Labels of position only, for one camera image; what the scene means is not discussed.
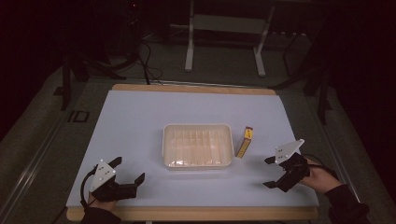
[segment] hand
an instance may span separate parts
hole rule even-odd
[[[307,160],[308,164],[318,165],[309,159]],[[314,189],[319,193],[326,193],[327,191],[342,185],[340,181],[323,169],[317,167],[310,167],[309,169],[310,176],[304,177],[300,183],[308,186],[311,189]]]
[[[105,202],[105,203],[99,202],[99,200],[97,200],[95,197],[93,197],[93,195],[91,193],[90,193],[90,197],[88,199],[89,207],[102,208],[109,212],[111,212],[111,210],[113,210],[113,208],[116,206],[117,202],[118,201]]]

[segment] floor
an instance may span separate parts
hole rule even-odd
[[[184,34],[183,31],[175,33],[167,43],[155,35],[145,37],[146,44],[141,46],[140,55],[148,60],[152,84],[265,88],[289,78],[282,59],[289,37],[268,37],[262,53],[268,75],[258,77],[252,46],[221,41],[208,43],[205,40],[196,43],[193,71],[186,73],[183,69],[187,50]],[[299,63],[306,51],[306,40],[302,37],[300,41],[288,54],[294,64]],[[112,60],[117,62],[120,59],[113,57]],[[124,83],[145,83],[144,70],[138,63],[118,73],[128,77],[122,81]],[[65,111],[60,110],[62,98],[53,95],[56,87],[62,86],[62,68],[52,74],[0,143],[1,223],[72,223],[65,216],[65,202],[106,92],[115,83],[120,83],[93,70],[91,74],[87,83],[73,81],[72,102]],[[373,223],[394,222],[395,205],[337,101],[336,91],[329,91],[328,102],[332,110],[326,112],[327,125],[322,125],[316,113],[318,97],[304,96],[304,82],[302,80],[276,92],[284,103],[296,137],[306,141],[302,151],[315,154],[337,171],[359,200],[370,205],[369,218]],[[72,111],[77,110],[90,112],[87,122],[68,120]],[[318,198],[319,217],[312,223],[330,223],[327,200],[322,195]]]

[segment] sleeve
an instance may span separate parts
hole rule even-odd
[[[120,224],[121,219],[113,213],[100,208],[88,207],[81,224]]]
[[[364,203],[359,203],[348,185],[341,185],[325,193],[332,207],[329,218],[332,224],[370,224],[367,214],[370,209]]]

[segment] small yellow package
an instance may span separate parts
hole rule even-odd
[[[242,158],[245,155],[245,152],[247,151],[248,146],[250,145],[252,137],[253,137],[253,128],[247,126],[245,128],[245,134],[241,146],[239,147],[238,152],[236,153],[237,158]]]

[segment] metal frame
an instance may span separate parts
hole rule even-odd
[[[262,47],[268,35],[268,29],[273,18],[275,6],[271,6],[266,20],[221,17],[209,15],[194,15],[194,1],[190,0],[190,24],[189,24],[189,45],[187,47],[187,57],[184,69],[186,72],[192,71],[194,55],[194,29],[214,30],[223,32],[238,32],[246,34],[260,34],[260,43],[253,49],[259,77],[265,77],[264,65],[262,63]]]

